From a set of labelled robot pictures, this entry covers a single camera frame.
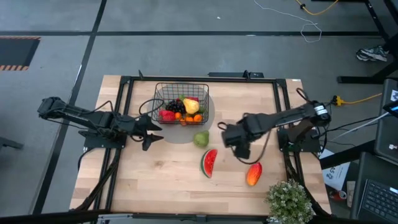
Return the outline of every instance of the wooden tabletop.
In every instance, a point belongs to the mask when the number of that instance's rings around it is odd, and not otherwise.
[[[97,106],[107,100],[116,100],[120,76],[105,75],[99,91]],[[154,95],[157,82],[135,81],[130,116],[138,115],[139,106]],[[275,113],[274,92],[267,83],[206,83],[215,106],[215,118],[211,125],[210,143],[207,149],[217,149],[218,155],[211,179],[200,170],[200,160],[206,150],[192,142],[172,144],[157,141],[148,151],[139,142],[127,139],[123,149],[111,210],[114,212],[146,213],[195,213],[219,215],[268,215],[269,206],[264,202],[269,187],[286,180],[282,153],[279,151],[276,130],[271,137],[262,164],[262,175],[255,186],[246,183],[248,165],[239,162],[226,149],[221,140],[220,121],[235,123],[243,113]],[[304,104],[295,92],[302,87],[300,80],[287,80],[291,107]],[[265,141],[265,136],[251,145],[251,159],[255,159]],[[92,150],[82,160],[71,208],[79,206],[95,187],[100,176],[104,149]],[[311,153],[300,153],[305,184],[315,200],[330,213],[328,196],[322,170]],[[103,191],[101,208],[108,185]]]

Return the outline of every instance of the green plant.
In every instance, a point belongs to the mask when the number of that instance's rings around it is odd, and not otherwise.
[[[269,222],[281,224],[304,224],[315,214],[303,186],[294,180],[278,182],[270,187],[266,202],[271,209]]]

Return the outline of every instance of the concrete floor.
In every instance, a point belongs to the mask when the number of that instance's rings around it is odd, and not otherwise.
[[[264,7],[318,22],[323,31],[377,30],[361,3],[339,2],[324,15],[314,17],[302,12],[293,0],[257,1]],[[329,5],[306,3],[312,11]],[[395,34],[398,27],[382,1],[372,3],[387,32]],[[0,0],[0,30],[88,31],[100,4],[101,0]],[[99,30],[299,31],[302,25],[300,20],[261,10],[253,1],[113,0],[106,5]],[[8,127],[8,132],[0,129],[0,136],[25,144],[21,151],[4,148],[0,152],[0,216],[31,212],[58,129],[57,124],[39,119],[36,110],[42,98],[68,99],[87,41],[88,36],[43,37],[28,71],[0,73],[0,126]],[[195,77],[247,69],[264,72],[269,78],[300,78],[310,97],[319,101],[328,101],[336,94],[347,101],[361,99],[380,93],[382,86],[339,85],[335,79],[339,75],[372,75],[384,67],[386,63],[364,63],[355,58],[359,48],[382,43],[378,37],[323,37],[312,44],[300,36],[97,37],[76,105],[94,108],[103,75],[137,75],[138,69],[144,75]],[[379,100],[333,108],[331,127],[377,115]],[[339,142],[361,144],[374,138],[375,132],[372,126]],[[68,129],[43,212],[68,210],[83,141],[76,129]],[[349,146],[330,143],[327,148],[338,152]],[[348,216],[348,210],[333,203],[331,206],[339,217]]]

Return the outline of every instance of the fruit basket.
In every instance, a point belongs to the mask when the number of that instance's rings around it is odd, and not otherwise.
[[[208,121],[209,86],[194,83],[158,83],[152,120],[160,124],[203,125]]]

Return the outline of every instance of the shoe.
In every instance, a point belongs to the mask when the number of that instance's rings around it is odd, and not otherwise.
[[[376,61],[376,59],[368,56],[367,54],[362,53],[360,50],[357,51],[356,58],[358,58],[359,60],[364,61],[364,62],[367,62],[368,60],[370,60],[372,62]]]
[[[370,49],[360,49],[361,53],[366,54],[367,56],[380,60],[383,62],[387,61],[387,54],[389,53],[388,51],[385,51],[380,45],[377,47],[373,47]]]

